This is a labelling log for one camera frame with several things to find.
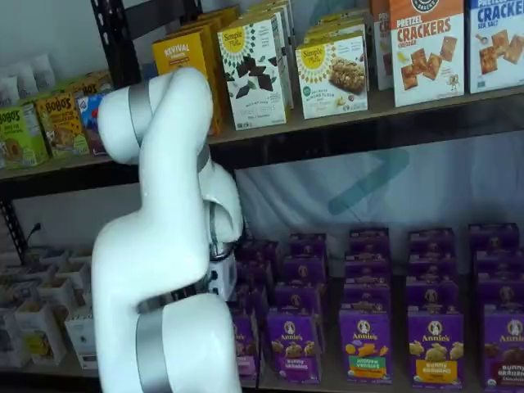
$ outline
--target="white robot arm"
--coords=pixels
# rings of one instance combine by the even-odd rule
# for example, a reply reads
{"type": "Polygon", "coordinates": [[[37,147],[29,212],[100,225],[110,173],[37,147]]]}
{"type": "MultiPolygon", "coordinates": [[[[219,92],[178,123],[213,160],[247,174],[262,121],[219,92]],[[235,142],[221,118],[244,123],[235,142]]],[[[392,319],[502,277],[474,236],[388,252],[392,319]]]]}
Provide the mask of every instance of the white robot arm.
{"type": "Polygon", "coordinates": [[[206,146],[209,85],[193,69],[110,93],[98,112],[109,155],[139,163],[142,208],[99,233],[93,311],[102,388],[116,392],[241,392],[226,304],[200,294],[149,314],[144,300],[203,278],[209,244],[236,241],[233,179],[206,146]]]}

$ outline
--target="shelf board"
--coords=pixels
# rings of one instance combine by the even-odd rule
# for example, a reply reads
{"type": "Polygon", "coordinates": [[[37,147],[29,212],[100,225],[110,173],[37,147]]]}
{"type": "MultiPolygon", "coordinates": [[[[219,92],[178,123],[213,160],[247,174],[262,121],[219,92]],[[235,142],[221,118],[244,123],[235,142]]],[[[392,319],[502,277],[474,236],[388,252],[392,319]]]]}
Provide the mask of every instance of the shelf board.
{"type": "MultiPolygon", "coordinates": [[[[297,106],[287,124],[236,131],[229,120],[224,132],[208,142],[214,161],[233,171],[522,129],[524,86],[400,108],[395,108],[391,90],[372,90],[367,111],[305,120],[297,106]]],[[[116,164],[107,156],[71,157],[0,171],[2,199],[137,181],[136,166],[116,164]]]]}

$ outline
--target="snack box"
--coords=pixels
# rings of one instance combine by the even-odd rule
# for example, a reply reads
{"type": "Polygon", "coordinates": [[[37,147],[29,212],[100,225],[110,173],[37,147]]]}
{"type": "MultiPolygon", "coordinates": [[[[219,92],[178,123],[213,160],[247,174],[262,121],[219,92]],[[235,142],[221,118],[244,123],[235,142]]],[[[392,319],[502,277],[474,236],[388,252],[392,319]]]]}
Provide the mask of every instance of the snack box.
{"type": "Polygon", "coordinates": [[[522,303],[484,305],[482,382],[485,391],[516,392],[524,387],[522,303]]]}
{"type": "Polygon", "coordinates": [[[452,228],[433,228],[409,232],[409,250],[413,253],[455,251],[452,228]]]}
{"type": "Polygon", "coordinates": [[[98,132],[98,107],[105,95],[105,93],[94,94],[79,98],[77,101],[89,151],[94,156],[107,154],[98,132]]]}
{"type": "Polygon", "coordinates": [[[368,109],[361,32],[302,45],[296,63],[305,119],[368,109]]]}
{"type": "Polygon", "coordinates": [[[89,153],[84,125],[73,93],[58,93],[36,100],[36,109],[54,158],[89,153]]]}
{"type": "Polygon", "coordinates": [[[34,104],[0,109],[0,156],[7,169],[36,166],[49,159],[34,104]]]}
{"type": "Polygon", "coordinates": [[[347,380],[391,384],[393,364],[387,313],[342,304],[338,318],[347,380]]]}
{"type": "Polygon", "coordinates": [[[354,309],[391,311],[391,289],[389,284],[357,284],[347,281],[344,284],[342,303],[354,309]]]}
{"type": "Polygon", "coordinates": [[[277,17],[237,20],[219,31],[219,44],[235,128],[286,123],[290,102],[277,17]]]}
{"type": "Polygon", "coordinates": [[[298,309],[271,309],[268,336],[278,375],[291,383],[320,383],[322,365],[314,316],[298,309]]]}
{"type": "Polygon", "coordinates": [[[92,307],[80,307],[65,320],[65,329],[75,348],[80,367],[98,369],[97,348],[95,346],[95,324],[92,307]]]}
{"type": "Polygon", "coordinates": [[[513,0],[468,0],[469,91],[524,84],[524,7],[513,0]]]}
{"type": "Polygon", "coordinates": [[[389,0],[371,0],[371,12],[378,89],[387,90],[393,88],[389,0]]]}
{"type": "Polygon", "coordinates": [[[26,300],[15,311],[15,320],[36,364],[60,364],[67,349],[49,304],[26,300]]]}
{"type": "Polygon", "coordinates": [[[463,316],[454,305],[408,308],[409,368],[413,387],[462,389],[463,316]]]}
{"type": "Polygon", "coordinates": [[[464,94],[464,5],[391,0],[395,105],[464,94]]]}
{"type": "Polygon", "coordinates": [[[374,254],[373,258],[390,258],[390,233],[388,228],[360,228],[350,230],[349,255],[374,254]]]}
{"type": "Polygon", "coordinates": [[[324,352],[326,350],[326,340],[323,329],[323,312],[321,294],[323,292],[322,285],[314,285],[310,283],[294,285],[279,282],[275,287],[275,302],[277,307],[295,307],[297,309],[305,309],[312,314],[317,323],[317,337],[319,350],[324,352]]]}
{"type": "Polygon", "coordinates": [[[259,333],[255,314],[229,306],[235,332],[238,374],[241,380],[254,381],[264,371],[264,356],[259,356],[259,333]]]}
{"type": "Polygon", "coordinates": [[[223,110],[216,75],[219,74],[214,53],[213,35],[208,25],[195,29],[183,29],[153,43],[158,74],[168,74],[180,67],[193,67],[208,80],[213,95],[213,119],[211,130],[218,135],[223,126],[223,110]]]}

